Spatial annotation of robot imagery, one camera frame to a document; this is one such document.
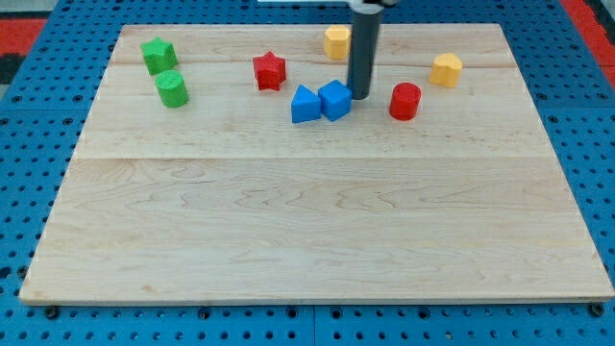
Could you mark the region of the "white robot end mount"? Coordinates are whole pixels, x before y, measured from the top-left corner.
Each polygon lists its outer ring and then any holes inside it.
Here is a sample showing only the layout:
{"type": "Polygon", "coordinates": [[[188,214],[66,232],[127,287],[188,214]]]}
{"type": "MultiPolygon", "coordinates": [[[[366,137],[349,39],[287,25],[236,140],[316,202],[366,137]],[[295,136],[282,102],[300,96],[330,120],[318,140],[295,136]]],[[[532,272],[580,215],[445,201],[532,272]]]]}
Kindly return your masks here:
{"type": "Polygon", "coordinates": [[[397,6],[399,0],[258,0],[259,3],[270,4],[344,4],[348,5],[354,12],[381,12],[397,6]]]}

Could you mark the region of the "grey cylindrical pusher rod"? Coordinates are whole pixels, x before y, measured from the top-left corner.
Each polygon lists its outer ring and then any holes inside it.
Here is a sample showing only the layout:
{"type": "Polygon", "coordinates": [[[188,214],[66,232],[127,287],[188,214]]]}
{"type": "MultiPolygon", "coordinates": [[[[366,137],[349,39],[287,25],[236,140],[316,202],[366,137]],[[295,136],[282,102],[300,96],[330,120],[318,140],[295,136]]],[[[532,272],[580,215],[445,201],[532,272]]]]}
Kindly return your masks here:
{"type": "Polygon", "coordinates": [[[382,9],[374,13],[353,11],[347,88],[354,100],[363,100],[370,93],[381,18],[382,9]]]}

